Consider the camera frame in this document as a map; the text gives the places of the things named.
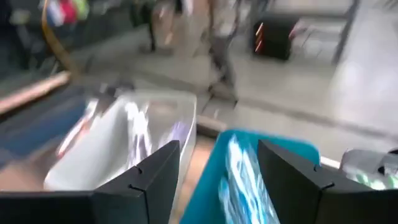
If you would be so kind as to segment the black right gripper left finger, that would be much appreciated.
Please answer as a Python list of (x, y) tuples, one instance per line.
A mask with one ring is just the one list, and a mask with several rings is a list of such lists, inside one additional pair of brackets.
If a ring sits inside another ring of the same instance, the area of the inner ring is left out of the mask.
[(167, 224), (179, 164), (173, 140), (94, 190), (0, 193), (0, 224)]

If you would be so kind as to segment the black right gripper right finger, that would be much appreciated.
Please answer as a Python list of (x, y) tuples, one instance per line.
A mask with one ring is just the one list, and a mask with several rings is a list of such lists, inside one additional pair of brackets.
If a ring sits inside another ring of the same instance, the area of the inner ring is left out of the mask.
[(280, 224), (398, 224), (398, 190), (373, 190), (266, 140), (257, 158)]

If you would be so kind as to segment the green toothbrush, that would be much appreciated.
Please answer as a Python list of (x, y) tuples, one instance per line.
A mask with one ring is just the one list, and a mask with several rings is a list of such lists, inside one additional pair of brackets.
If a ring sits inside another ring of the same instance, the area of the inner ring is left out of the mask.
[(398, 178), (395, 176), (380, 176), (365, 173), (348, 174), (347, 178), (368, 186), (374, 190), (398, 189)]

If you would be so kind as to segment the blue toothbrush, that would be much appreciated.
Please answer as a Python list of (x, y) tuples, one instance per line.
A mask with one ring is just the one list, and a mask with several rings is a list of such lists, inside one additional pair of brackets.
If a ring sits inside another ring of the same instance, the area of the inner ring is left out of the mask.
[(280, 224), (251, 143), (233, 135), (226, 145), (226, 172), (218, 198), (226, 224)]

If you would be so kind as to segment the clear translucent plastic bin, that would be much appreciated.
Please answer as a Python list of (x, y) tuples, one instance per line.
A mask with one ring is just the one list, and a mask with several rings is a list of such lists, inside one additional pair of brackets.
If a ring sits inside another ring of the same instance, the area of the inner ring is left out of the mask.
[(352, 149), (343, 154), (339, 171), (347, 178), (348, 174), (365, 173), (398, 178), (398, 147), (390, 151), (377, 152), (365, 149)]

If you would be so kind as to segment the blue plastic bin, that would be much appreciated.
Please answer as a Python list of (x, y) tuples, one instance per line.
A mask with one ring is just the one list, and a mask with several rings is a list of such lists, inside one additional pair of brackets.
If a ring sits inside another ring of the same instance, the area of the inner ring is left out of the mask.
[(228, 142), (233, 136), (239, 138), (239, 143), (249, 143), (253, 148), (257, 148), (258, 141), (265, 139), (316, 165), (320, 164), (320, 153), (309, 142), (254, 130), (228, 129), (223, 131), (216, 138), (206, 166), (179, 224), (225, 224), (225, 217), (218, 198), (218, 186), (221, 177), (226, 172)]

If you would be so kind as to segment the blue plastic lid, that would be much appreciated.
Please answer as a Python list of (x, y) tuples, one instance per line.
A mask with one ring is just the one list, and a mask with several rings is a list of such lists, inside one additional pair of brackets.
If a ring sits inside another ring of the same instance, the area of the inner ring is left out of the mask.
[(66, 135), (85, 106), (83, 90), (67, 89), (0, 115), (0, 163), (23, 158), (51, 139)]

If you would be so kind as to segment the black cabinet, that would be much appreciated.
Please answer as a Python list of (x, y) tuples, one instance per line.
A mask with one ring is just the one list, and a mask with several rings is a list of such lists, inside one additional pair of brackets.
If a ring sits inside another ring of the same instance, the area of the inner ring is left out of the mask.
[(263, 17), (253, 24), (252, 53), (254, 55), (287, 61), (295, 38), (296, 17)]

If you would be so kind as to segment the person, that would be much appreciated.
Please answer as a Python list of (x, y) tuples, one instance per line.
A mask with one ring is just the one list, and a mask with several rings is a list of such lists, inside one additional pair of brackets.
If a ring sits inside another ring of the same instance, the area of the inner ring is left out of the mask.
[(160, 62), (179, 75), (204, 78), (211, 96), (238, 102), (230, 47), (243, 0), (160, 0), (152, 13)]

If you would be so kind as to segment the green and white box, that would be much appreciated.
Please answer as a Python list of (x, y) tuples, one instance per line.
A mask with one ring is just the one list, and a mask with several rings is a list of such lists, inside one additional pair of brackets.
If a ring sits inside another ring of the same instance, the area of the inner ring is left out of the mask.
[(76, 15), (79, 20), (85, 20), (90, 11), (90, 5), (87, 0), (73, 0), (76, 9)]

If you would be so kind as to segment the red box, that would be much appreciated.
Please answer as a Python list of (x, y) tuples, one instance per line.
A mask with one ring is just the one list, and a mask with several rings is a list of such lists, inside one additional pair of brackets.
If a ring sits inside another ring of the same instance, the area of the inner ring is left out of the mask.
[(77, 14), (72, 0), (60, 0), (60, 6), (63, 12), (63, 21), (65, 24), (71, 24), (77, 21)]

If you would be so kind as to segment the blue and white box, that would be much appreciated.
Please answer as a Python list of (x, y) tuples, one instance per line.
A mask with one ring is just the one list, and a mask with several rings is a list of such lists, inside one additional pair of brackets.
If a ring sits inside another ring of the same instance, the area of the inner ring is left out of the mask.
[(60, 27), (65, 20), (65, 13), (58, 0), (47, 0), (47, 22), (54, 27)]

